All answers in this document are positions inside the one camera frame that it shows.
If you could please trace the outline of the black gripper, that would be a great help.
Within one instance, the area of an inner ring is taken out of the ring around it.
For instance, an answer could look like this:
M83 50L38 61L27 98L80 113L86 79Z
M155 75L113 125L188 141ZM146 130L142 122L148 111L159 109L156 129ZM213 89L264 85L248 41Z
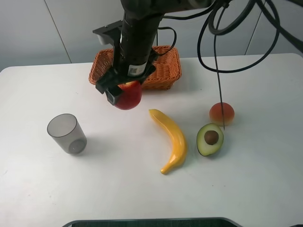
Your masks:
M113 51L111 66L103 76L95 83L98 92L106 94L107 100L111 105L116 105L123 90L118 86L132 81L139 81L142 85L144 81L156 70L153 62L157 59L155 51L151 51L147 62L139 65L128 64L120 56L120 53Z

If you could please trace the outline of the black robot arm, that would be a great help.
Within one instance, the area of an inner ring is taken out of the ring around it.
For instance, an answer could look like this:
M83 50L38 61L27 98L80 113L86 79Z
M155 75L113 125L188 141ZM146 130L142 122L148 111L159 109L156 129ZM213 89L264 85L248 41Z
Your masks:
M165 14L202 8L208 13L214 7L211 0L123 0L121 4L122 20L93 30L102 45L113 46L111 66L96 84L112 105L122 97L120 84L142 84L156 70L153 62L160 54L152 45Z

